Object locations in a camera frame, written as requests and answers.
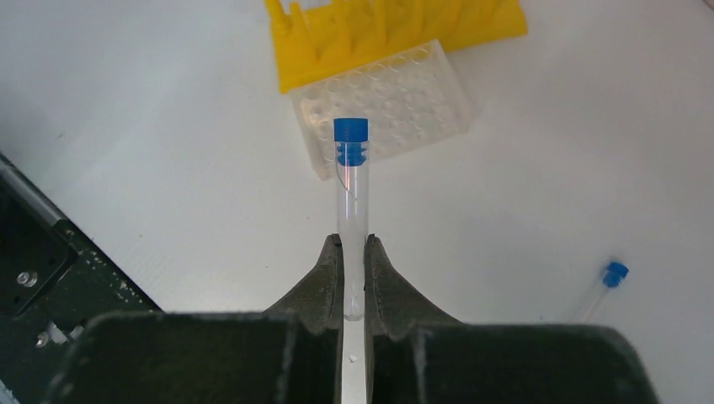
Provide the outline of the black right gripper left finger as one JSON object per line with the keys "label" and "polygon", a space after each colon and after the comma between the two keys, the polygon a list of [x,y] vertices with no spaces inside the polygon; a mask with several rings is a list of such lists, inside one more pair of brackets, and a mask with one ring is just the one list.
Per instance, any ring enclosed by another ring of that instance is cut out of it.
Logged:
{"label": "black right gripper left finger", "polygon": [[314,267],[258,312],[113,312],[92,319],[50,403],[338,403],[344,266],[330,235]]}

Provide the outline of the yellow test tube rack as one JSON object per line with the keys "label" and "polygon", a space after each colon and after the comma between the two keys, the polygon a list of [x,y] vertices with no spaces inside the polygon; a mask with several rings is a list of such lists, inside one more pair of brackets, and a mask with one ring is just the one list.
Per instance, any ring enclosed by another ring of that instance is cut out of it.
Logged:
{"label": "yellow test tube rack", "polygon": [[297,1],[264,4],[281,93],[431,40],[456,51],[526,35],[518,1],[331,1],[303,10]]}

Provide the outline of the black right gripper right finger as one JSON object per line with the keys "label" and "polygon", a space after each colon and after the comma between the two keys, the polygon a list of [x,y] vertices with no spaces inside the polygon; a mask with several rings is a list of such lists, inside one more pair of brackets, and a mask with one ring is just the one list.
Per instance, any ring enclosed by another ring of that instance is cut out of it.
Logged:
{"label": "black right gripper right finger", "polygon": [[365,246],[370,403],[655,403],[634,347],[586,324],[468,324],[412,286],[381,240]]}

